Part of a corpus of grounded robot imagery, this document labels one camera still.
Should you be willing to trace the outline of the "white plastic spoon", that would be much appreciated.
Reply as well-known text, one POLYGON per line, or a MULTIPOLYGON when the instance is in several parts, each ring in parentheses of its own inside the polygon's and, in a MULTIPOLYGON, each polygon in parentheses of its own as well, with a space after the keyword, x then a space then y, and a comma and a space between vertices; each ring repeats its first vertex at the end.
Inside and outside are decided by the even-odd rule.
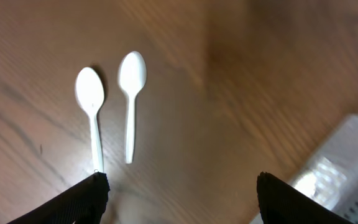
POLYGON ((85 67, 79 72, 75 82, 75 96, 79 107, 89 118, 93 169, 95 172, 104 172, 98 128, 98 112, 104 103, 104 88, 99 75, 91 67, 85 67))
POLYGON ((145 86, 147 71, 142 55, 137 51, 128 53, 122 60, 118 72, 119 88, 126 97, 126 140, 125 162, 131 164, 134 158, 135 146, 135 101, 139 92, 145 86))

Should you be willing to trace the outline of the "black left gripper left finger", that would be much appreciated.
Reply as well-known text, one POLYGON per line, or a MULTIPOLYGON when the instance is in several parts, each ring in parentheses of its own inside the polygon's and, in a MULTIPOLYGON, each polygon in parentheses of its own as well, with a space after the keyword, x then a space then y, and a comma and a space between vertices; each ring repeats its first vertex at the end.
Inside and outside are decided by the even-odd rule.
POLYGON ((107 175, 95 172, 9 224, 99 224, 106 211, 109 191, 107 175))

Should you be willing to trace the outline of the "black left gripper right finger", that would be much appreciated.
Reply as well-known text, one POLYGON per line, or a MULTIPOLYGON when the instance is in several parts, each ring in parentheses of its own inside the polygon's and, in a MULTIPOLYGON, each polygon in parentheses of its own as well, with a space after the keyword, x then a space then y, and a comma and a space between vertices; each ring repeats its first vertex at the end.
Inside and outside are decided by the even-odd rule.
POLYGON ((351 224, 268 172, 257 177, 257 198, 266 224, 351 224))

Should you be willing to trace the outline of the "clear plastic basket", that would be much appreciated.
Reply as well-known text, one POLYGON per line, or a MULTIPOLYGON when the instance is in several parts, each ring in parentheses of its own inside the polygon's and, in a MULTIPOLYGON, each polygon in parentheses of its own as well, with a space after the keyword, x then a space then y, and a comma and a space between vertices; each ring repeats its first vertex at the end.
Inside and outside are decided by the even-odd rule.
MULTIPOLYGON (((348 116, 286 184, 358 223, 358 115, 348 116)), ((264 223, 260 212, 252 222, 264 223)))

